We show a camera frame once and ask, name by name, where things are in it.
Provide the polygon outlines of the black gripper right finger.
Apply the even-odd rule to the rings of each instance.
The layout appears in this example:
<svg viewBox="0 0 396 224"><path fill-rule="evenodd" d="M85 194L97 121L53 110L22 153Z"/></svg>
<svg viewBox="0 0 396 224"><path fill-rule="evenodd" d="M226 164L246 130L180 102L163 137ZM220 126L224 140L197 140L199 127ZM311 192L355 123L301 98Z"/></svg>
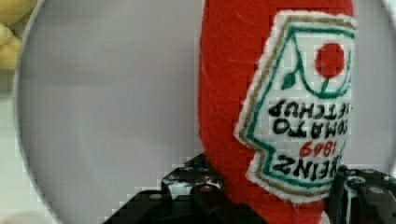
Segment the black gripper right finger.
<svg viewBox="0 0 396 224"><path fill-rule="evenodd" d="M335 175L325 212L330 224L396 224L396 180L374 169L348 169Z"/></svg>

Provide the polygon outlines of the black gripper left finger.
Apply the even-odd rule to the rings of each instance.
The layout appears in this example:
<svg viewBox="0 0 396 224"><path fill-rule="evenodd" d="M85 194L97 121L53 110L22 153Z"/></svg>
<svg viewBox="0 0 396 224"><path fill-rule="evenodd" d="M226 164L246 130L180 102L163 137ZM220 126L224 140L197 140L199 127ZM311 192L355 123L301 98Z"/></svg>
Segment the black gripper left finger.
<svg viewBox="0 0 396 224"><path fill-rule="evenodd" d="M267 224L244 203L225 195L223 179L200 154L144 190L103 224Z"/></svg>

